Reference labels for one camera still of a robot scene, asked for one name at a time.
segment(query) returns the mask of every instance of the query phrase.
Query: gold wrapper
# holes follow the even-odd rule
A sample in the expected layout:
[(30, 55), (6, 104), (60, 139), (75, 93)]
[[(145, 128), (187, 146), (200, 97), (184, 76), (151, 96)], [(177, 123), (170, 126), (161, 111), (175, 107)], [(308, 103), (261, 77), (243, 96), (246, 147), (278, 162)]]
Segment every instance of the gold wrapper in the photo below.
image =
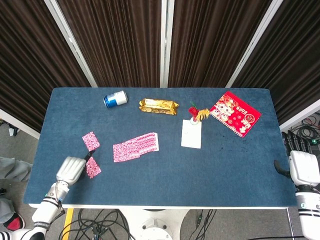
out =
[(148, 113), (177, 115), (179, 104), (174, 101), (144, 98), (139, 102), (140, 110)]

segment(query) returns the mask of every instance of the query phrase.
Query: can lid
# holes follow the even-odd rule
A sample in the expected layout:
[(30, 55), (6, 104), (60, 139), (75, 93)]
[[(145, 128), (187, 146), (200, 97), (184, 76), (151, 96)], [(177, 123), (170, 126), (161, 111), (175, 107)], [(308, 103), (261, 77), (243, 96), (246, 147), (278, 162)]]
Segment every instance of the can lid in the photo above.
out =
[(123, 90), (122, 90), (122, 92), (124, 93), (124, 95), (125, 95), (125, 99), (126, 99), (126, 101), (128, 102), (128, 97), (127, 97), (126, 92), (125, 92), (125, 91), (123, 91)]

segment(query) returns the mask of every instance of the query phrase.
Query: table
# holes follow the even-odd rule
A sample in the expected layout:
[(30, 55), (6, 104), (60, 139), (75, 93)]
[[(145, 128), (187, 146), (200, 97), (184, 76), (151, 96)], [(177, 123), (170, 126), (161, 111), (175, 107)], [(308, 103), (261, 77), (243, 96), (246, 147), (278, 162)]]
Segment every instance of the table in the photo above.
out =
[[(128, 103), (106, 108), (107, 94), (124, 90)], [(211, 108), (231, 91), (262, 113), (241, 138), (210, 116), (202, 122), (201, 149), (181, 147), (182, 122), (190, 101)], [(142, 112), (143, 98), (173, 100), (177, 115)], [(102, 173), (79, 180), (64, 204), (72, 207), (148, 209), (286, 208), (295, 206), (295, 188), (279, 175), (275, 159), (289, 165), (269, 90), (259, 88), (55, 88), (45, 115), (24, 195), (39, 204), (67, 156), (84, 158), (82, 136), (93, 131)], [(158, 133), (159, 151), (113, 162), (113, 144)]]

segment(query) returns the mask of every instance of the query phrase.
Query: pink paper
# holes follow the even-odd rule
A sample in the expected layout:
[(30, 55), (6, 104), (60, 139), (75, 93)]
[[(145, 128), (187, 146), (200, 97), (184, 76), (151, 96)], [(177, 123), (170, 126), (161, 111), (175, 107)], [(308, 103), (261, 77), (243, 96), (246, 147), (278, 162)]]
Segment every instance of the pink paper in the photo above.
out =
[(137, 159), (140, 155), (159, 150), (158, 134), (150, 132), (123, 143), (113, 145), (113, 161), (115, 163)]
[(85, 165), (86, 165), (86, 174), (88, 174), (89, 178), (92, 179), (95, 176), (97, 176), (99, 173), (101, 173), (101, 169), (93, 157), (90, 157)]
[(99, 141), (93, 131), (84, 135), (82, 137), (82, 139), (83, 139), (84, 144), (86, 145), (86, 147), (88, 148), (89, 151), (100, 147), (100, 143), (99, 143)]

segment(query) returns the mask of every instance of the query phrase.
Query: soda can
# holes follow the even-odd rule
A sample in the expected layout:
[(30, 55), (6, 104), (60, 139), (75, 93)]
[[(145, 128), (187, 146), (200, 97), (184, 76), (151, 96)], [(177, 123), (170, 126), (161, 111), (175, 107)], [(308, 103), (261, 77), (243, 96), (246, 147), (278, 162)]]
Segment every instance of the soda can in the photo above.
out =
[(127, 103), (128, 98), (125, 91), (118, 91), (105, 96), (103, 98), (103, 102), (107, 108), (113, 108), (115, 106)]

